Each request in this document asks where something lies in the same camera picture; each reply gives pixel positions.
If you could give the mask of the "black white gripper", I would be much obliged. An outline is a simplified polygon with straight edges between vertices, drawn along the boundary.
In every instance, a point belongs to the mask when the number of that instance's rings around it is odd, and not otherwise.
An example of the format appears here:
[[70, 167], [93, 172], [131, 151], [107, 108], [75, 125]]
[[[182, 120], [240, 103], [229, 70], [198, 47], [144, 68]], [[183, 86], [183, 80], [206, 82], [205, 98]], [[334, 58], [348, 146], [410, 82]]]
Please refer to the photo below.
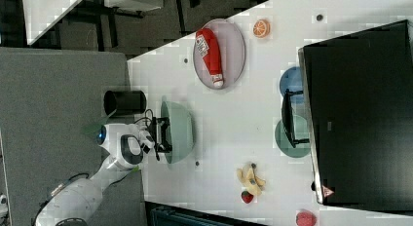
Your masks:
[[156, 119], [156, 151], [158, 153], [170, 153], [172, 146], [167, 142], [167, 130], [169, 119], [167, 117]]

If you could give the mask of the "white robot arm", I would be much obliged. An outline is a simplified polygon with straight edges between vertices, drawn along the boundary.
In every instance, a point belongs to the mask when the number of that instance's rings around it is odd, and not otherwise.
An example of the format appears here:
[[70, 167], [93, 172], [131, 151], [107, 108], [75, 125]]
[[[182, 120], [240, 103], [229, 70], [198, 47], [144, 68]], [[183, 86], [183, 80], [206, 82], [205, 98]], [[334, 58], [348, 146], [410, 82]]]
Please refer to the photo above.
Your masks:
[[169, 126], [169, 118], [153, 118], [149, 125], [103, 125], [96, 139], [108, 156], [99, 170], [92, 177], [58, 186], [37, 213], [33, 226], [88, 226], [111, 184], [134, 169], [142, 169], [144, 156], [150, 151], [171, 148], [165, 139]]

